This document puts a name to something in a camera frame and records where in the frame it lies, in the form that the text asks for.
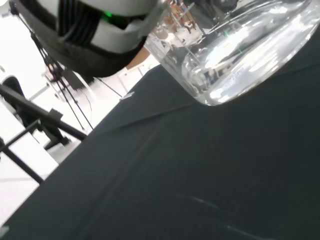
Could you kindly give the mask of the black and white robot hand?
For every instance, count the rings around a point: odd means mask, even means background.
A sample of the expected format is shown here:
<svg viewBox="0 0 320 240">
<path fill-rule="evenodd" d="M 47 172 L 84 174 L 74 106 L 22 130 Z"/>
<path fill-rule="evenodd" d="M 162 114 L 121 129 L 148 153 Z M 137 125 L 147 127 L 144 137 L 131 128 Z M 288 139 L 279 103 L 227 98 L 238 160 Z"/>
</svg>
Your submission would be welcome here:
<svg viewBox="0 0 320 240">
<path fill-rule="evenodd" d="M 108 77 L 143 48 L 165 9 L 163 0 L 8 0 L 48 55 L 89 77 Z"/>
</svg>

